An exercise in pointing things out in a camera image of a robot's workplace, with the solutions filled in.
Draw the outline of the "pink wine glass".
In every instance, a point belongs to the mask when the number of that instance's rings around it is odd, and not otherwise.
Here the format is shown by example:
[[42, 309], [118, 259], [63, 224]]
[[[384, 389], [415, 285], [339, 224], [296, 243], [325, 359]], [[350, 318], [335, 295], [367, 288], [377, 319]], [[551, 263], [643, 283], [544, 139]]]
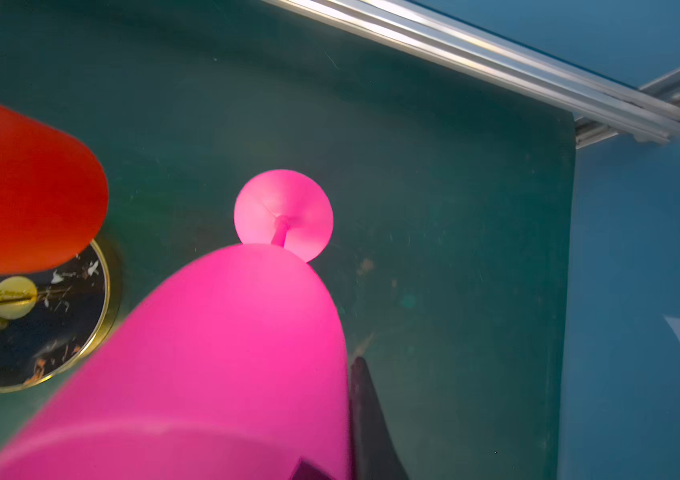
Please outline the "pink wine glass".
[[0, 479], [348, 479], [347, 350], [311, 261], [331, 203], [251, 179], [239, 243], [156, 288], [0, 451]]

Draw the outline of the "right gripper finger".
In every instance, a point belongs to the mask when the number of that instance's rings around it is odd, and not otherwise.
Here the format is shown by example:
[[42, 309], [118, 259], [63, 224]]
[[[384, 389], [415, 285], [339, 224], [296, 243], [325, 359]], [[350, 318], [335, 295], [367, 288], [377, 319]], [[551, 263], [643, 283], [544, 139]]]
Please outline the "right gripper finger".
[[293, 479], [407, 479], [365, 358], [342, 390], [305, 361], [291, 362], [299, 457]]

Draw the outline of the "red wine glass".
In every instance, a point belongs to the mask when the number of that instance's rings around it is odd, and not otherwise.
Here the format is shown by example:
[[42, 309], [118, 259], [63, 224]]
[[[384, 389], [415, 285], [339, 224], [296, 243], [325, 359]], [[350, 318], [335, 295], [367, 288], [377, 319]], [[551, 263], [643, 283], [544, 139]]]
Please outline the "red wine glass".
[[0, 105], [0, 275], [59, 266], [106, 219], [109, 188], [76, 138]]

